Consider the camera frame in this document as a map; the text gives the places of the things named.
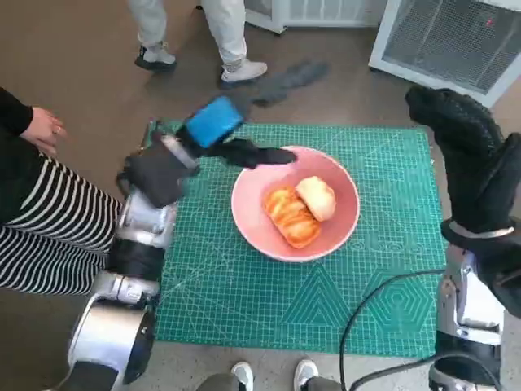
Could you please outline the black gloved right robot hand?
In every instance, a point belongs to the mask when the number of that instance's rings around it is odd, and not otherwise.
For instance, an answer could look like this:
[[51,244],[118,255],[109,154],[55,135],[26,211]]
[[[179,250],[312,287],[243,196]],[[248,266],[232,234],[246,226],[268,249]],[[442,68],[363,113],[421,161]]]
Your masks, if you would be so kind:
[[468,95],[413,86],[411,120],[425,125],[444,157],[451,222],[473,234],[510,230],[520,182],[520,134],[504,137],[492,113]]

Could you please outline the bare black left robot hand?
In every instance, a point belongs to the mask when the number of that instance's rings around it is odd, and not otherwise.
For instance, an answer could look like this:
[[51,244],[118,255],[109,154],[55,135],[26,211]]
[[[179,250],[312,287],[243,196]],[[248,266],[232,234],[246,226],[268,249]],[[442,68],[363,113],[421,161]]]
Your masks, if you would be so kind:
[[258,147],[248,139],[231,135],[247,122],[253,106],[268,108],[281,103],[292,90],[319,81],[328,72],[327,62],[305,60],[258,81],[251,88],[221,94],[187,118],[176,138],[195,158],[219,157],[229,165],[246,169],[293,163],[297,160],[293,152]]

